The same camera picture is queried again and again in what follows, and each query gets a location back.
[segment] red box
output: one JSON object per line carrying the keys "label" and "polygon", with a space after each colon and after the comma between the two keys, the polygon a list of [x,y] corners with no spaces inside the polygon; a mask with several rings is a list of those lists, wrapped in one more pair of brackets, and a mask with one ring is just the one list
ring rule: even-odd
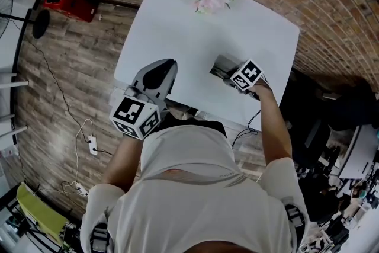
{"label": "red box", "polygon": [[89,0],[44,0],[43,6],[61,12],[67,17],[84,20],[89,23],[97,10],[97,4],[93,4]]}

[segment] fan grille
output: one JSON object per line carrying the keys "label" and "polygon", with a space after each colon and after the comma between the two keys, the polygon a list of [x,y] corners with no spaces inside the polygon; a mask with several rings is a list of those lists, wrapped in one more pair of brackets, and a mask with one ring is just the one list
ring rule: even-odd
{"label": "fan grille", "polygon": [[[0,0],[0,13],[11,15],[13,9],[13,0]],[[4,34],[9,23],[9,18],[0,17],[0,37]]]}

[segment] forearm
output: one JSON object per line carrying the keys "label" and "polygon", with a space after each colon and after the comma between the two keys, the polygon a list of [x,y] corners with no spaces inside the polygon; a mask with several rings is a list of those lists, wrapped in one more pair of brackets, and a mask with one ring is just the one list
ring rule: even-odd
{"label": "forearm", "polygon": [[292,145],[279,106],[272,91],[261,89],[262,144],[268,165],[276,159],[291,157]]}
{"label": "forearm", "polygon": [[141,140],[124,136],[108,163],[102,182],[115,185],[128,192],[136,177],[142,146]]}

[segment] black shorts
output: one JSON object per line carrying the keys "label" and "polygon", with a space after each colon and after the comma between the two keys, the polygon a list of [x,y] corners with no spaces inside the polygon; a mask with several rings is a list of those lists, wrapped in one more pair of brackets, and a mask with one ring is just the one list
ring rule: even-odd
{"label": "black shorts", "polygon": [[180,119],[176,119],[171,113],[168,113],[166,115],[165,119],[160,123],[160,125],[157,128],[154,129],[152,133],[167,129],[169,127],[177,127],[177,126],[208,127],[210,129],[221,132],[226,137],[225,128],[223,124],[218,121],[197,120],[193,117],[187,120],[180,120]]}

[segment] white t-shirt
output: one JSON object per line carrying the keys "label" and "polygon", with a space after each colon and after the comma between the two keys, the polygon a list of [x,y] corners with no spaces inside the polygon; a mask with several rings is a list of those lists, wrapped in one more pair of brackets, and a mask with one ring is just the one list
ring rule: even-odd
{"label": "white t-shirt", "polygon": [[107,184],[89,191],[81,228],[85,253],[93,228],[106,217],[119,253],[183,253],[204,241],[291,252],[281,200],[292,199],[308,218],[290,158],[271,162],[258,185],[242,175],[227,139],[213,129],[178,126],[152,134],[141,169],[128,193]]}

